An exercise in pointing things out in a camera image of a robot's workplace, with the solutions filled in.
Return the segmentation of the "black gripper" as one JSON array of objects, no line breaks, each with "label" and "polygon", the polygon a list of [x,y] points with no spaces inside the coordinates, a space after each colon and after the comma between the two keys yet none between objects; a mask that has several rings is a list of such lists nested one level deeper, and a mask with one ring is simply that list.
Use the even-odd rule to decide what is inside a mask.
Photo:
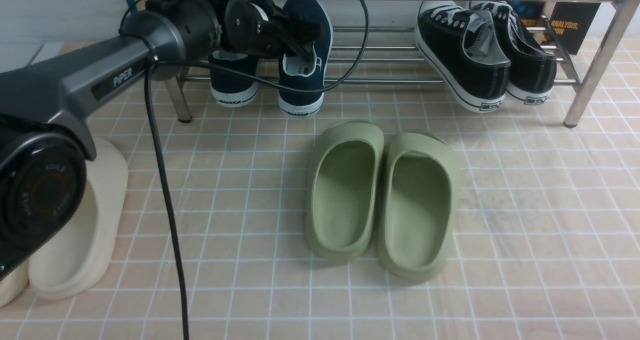
[{"label": "black gripper", "polygon": [[320,24],[286,14],[274,0],[228,0],[225,9],[223,32],[235,52],[263,59],[313,59]]}]

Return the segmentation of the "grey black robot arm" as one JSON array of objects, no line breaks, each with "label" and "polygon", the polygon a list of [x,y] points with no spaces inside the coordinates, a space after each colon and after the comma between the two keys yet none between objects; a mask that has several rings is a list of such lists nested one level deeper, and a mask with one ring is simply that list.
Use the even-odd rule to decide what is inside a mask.
[{"label": "grey black robot arm", "polygon": [[164,81],[222,49],[311,59],[319,24],[273,0],[147,0],[118,35],[0,76],[1,276],[73,217],[86,161],[98,155],[87,118],[142,78]]}]

